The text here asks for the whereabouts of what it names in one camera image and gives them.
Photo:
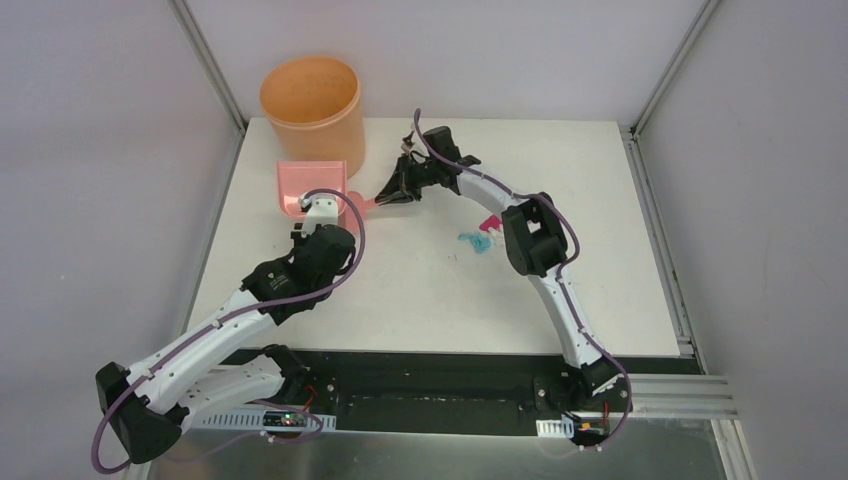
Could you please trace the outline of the pink plastic dustpan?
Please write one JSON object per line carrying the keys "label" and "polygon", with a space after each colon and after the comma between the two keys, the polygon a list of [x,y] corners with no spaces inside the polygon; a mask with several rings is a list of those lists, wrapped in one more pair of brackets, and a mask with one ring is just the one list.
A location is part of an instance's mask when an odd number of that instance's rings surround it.
{"label": "pink plastic dustpan", "polygon": [[347,193],[347,167],[343,161],[279,161],[276,163],[278,204],[289,218],[302,220],[301,198],[315,189]]}

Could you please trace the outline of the pink hand brush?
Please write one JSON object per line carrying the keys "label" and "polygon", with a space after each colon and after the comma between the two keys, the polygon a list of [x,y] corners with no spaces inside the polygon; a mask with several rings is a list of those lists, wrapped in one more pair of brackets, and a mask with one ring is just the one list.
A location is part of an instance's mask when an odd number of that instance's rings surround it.
{"label": "pink hand brush", "polygon": [[[374,198],[365,198],[359,192],[353,190],[348,191],[346,195],[353,201],[364,222],[367,222],[368,220],[390,218],[396,213],[397,205],[380,206],[376,203]],[[355,214],[350,206],[345,207],[344,212],[340,217],[340,224],[346,228],[350,227],[351,229],[358,226]]]}

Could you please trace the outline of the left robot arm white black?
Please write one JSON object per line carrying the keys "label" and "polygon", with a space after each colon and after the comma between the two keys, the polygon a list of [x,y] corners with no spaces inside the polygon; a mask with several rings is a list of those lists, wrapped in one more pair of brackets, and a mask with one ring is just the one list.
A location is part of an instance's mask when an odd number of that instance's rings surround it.
{"label": "left robot arm white black", "polygon": [[289,254],[259,264],[206,320],[144,360],[110,362],[95,376],[103,417],[92,440],[96,471],[112,473],[99,458],[112,430],[132,464],[167,452],[195,424],[238,405],[275,398],[297,402],[307,369],[284,345],[270,345],[246,364],[216,372],[248,340],[313,309],[356,270],[365,236],[320,226]]}

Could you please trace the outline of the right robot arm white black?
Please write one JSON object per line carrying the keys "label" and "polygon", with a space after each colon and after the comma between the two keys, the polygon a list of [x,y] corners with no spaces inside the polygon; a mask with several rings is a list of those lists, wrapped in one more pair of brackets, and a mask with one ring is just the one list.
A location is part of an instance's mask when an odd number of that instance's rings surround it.
{"label": "right robot arm white black", "polygon": [[563,350],[566,377],[557,405],[593,409],[624,372],[594,335],[568,277],[567,268],[580,253],[575,232],[548,194],[518,193],[480,164],[461,154],[449,127],[414,129],[402,138],[401,154],[376,203],[416,202],[424,188],[441,186],[497,216],[507,259],[536,289]]}

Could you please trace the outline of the light blue paper scrap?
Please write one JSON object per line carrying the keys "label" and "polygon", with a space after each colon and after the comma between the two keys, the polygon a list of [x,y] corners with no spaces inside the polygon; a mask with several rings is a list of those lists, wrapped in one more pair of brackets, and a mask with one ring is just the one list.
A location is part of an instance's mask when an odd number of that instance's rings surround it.
{"label": "light blue paper scrap", "polygon": [[494,245],[493,236],[483,231],[460,233],[457,239],[467,242],[476,254],[486,253]]}

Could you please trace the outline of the magenta paper scrap top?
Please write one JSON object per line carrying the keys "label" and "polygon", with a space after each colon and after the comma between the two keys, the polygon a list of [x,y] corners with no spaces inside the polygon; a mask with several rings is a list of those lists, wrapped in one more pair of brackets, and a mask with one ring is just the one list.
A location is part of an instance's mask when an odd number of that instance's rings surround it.
{"label": "magenta paper scrap top", "polygon": [[479,230],[482,234],[492,239],[502,239],[504,237],[503,223],[501,219],[495,215],[491,215],[484,220],[479,225]]}

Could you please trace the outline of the orange plastic bin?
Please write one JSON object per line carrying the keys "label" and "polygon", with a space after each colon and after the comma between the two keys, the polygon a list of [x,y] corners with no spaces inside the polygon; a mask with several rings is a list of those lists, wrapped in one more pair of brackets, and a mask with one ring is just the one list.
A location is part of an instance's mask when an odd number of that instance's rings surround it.
{"label": "orange plastic bin", "polygon": [[341,161],[351,178],[365,161],[362,87],[344,61],[302,56],[272,69],[259,103],[290,160]]}

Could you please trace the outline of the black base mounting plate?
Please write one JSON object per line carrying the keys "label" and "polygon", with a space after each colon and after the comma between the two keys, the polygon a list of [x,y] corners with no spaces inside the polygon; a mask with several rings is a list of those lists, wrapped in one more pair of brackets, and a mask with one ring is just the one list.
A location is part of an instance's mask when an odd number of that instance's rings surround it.
{"label": "black base mounting plate", "polygon": [[295,402],[341,431],[534,436],[565,413],[608,426],[629,404],[621,378],[584,396],[559,355],[294,353],[307,369]]}

